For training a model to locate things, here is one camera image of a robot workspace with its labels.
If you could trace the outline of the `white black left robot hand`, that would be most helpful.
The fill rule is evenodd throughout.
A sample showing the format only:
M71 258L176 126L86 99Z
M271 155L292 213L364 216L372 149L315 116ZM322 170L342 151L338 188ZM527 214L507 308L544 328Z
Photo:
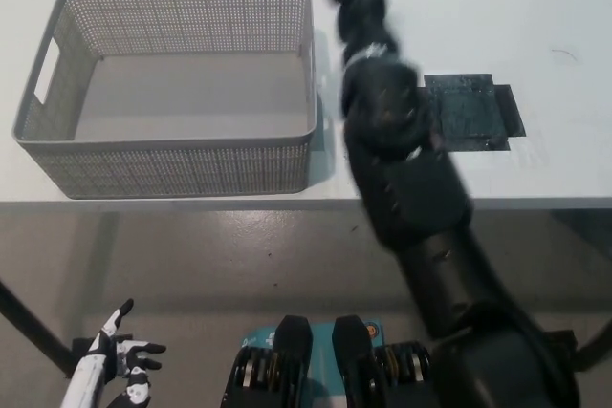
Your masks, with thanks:
M150 403L148 373L162 364L150 356L163 354L166 346L119 334L122 319L132 311L134 300L117 308L99 329L85 355L76 365L61 405L91 408L99 406L103 389L117 377L126 380L112 407L146 407Z

